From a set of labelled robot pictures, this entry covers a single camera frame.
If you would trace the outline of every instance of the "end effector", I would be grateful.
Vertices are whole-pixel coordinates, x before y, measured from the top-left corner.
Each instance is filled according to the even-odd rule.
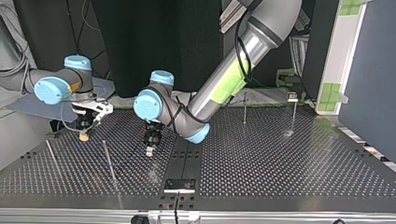
[[[34,91],[37,98],[47,105],[57,105],[62,101],[72,102],[72,109],[78,117],[76,128],[65,127],[79,132],[81,141],[89,140],[89,131],[105,115],[113,112],[111,104],[93,93],[91,61],[83,56],[66,57],[64,69],[39,79]]]

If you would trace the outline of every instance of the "white panel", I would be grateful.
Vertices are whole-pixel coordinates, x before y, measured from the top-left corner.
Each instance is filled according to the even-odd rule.
[[[0,170],[38,146],[50,132],[48,119],[11,113],[0,118]]]

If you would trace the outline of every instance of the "metal optical table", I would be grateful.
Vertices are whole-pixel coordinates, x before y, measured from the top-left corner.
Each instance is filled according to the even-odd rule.
[[[396,174],[328,120],[304,106],[295,119],[289,107],[250,108],[246,124],[243,116],[243,108],[220,110],[201,145],[165,130],[153,157],[130,110],[108,116],[89,142],[65,132],[51,150],[43,143],[0,172],[0,223],[129,223],[136,214],[155,217],[150,223],[175,214],[186,223],[396,221]],[[166,193],[175,180],[194,191]]]

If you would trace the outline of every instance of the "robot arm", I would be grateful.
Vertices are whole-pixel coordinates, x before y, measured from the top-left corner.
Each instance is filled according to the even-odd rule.
[[[88,140],[88,131],[113,111],[112,105],[93,93],[89,59],[79,55],[66,57],[64,69],[56,73],[30,69],[23,48],[15,42],[1,16],[0,86],[10,91],[34,92],[47,105],[71,101],[78,116],[77,127],[66,128],[79,132],[83,141]]]
[[[81,141],[88,141],[88,132],[113,112],[113,106],[93,93],[92,68],[89,59],[79,55],[64,59],[64,69],[42,77],[34,87],[35,96],[47,105],[71,101],[77,115],[76,129]]]
[[[248,7],[252,9],[251,16],[241,39],[254,68],[270,49],[279,47],[287,38],[300,12],[302,0],[255,0],[253,3],[256,6]],[[242,63],[247,62],[248,57],[242,50],[240,58]],[[172,74],[154,71],[148,87],[136,97],[134,111],[146,122],[160,122],[188,141],[199,144],[209,132],[210,118],[228,98],[235,96],[247,84],[239,64],[236,51],[232,49],[189,105],[171,98]],[[146,139],[148,147],[159,144]]]

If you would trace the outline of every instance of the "black backdrop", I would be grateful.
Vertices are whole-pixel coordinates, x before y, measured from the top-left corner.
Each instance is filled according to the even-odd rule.
[[[172,72],[175,90],[198,91],[223,57],[220,0],[88,0],[87,21],[101,32],[85,25],[80,35],[83,2],[14,0],[38,68],[57,71],[67,55],[92,58],[106,49],[92,60],[94,75],[105,77],[111,68],[117,94],[131,97],[149,83],[154,69]],[[303,5],[311,18],[314,2]],[[291,68],[289,41],[270,51],[254,76],[274,86],[280,68]]]

